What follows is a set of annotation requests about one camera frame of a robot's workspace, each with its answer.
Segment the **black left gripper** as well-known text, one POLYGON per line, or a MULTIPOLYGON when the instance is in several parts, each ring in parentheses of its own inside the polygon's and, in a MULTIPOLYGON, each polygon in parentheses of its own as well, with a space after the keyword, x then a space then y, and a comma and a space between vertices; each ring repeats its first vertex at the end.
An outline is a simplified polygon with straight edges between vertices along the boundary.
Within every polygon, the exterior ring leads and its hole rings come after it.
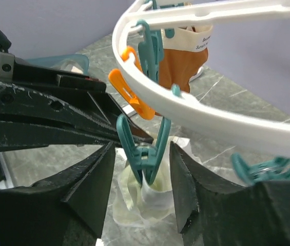
POLYGON ((116 120, 129 116, 106 84, 83 73, 48 68, 0 52, 0 152, 50 144, 53 120, 116 120))

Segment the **pale yellow underwear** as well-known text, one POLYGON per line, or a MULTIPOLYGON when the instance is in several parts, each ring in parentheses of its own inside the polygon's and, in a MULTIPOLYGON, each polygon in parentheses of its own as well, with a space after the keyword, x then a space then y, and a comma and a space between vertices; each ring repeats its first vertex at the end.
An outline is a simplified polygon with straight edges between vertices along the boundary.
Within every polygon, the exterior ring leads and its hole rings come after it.
POLYGON ((114 221, 126 227, 146 228, 175 212, 167 145, 154 183, 139 184, 129 162, 117 177, 117 194, 112 205, 114 221))

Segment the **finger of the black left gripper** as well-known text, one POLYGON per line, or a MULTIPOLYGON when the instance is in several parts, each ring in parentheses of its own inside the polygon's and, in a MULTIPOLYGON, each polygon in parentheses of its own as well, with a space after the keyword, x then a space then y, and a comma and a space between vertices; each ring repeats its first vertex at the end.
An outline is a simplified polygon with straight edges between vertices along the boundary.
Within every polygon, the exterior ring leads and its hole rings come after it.
POLYGON ((105 145, 112 142, 120 147, 116 120, 53 120, 56 130, 49 132, 49 145, 105 145))

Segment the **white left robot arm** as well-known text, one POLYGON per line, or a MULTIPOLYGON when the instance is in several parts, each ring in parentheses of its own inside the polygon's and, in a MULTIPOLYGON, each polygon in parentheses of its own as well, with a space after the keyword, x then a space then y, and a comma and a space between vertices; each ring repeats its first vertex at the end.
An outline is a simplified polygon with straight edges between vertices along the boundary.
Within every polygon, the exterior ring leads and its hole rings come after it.
POLYGON ((8 52, 0 30, 0 152, 49 145, 121 146, 122 108, 106 84, 87 75, 32 65, 8 52))

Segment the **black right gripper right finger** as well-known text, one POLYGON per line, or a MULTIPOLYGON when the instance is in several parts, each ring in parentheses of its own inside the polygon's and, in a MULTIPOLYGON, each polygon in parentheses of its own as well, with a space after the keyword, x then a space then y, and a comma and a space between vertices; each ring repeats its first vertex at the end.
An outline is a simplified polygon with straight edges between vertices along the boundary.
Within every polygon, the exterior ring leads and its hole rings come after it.
POLYGON ((290 181, 243 187, 170 145, 178 232, 184 245, 290 245, 290 181))

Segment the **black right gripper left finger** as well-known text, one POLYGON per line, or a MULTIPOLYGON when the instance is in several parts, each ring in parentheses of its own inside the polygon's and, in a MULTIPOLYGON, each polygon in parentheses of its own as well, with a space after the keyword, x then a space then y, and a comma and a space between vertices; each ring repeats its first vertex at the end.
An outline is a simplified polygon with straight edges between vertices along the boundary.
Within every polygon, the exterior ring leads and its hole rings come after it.
POLYGON ((0 189, 0 245, 95 245, 101 237, 114 144, 29 187, 0 189))

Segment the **white oval clip hanger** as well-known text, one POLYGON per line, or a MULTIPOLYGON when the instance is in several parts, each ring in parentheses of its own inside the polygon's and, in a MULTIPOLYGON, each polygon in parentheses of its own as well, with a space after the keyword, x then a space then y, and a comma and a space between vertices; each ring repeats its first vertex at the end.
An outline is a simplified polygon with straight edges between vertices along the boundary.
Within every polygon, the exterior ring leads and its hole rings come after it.
POLYGON ((175 96, 141 72, 133 54, 126 61, 121 58, 129 34, 140 31, 136 26, 140 18, 152 27, 175 27, 270 16, 290 17, 290 1, 199 4, 173 10, 152 10, 152 3, 135 1, 119 18, 112 33, 117 69, 138 98, 173 122, 233 147, 290 158, 290 118, 269 115, 268 104, 225 76, 214 73, 211 78, 192 82, 190 93, 175 96))

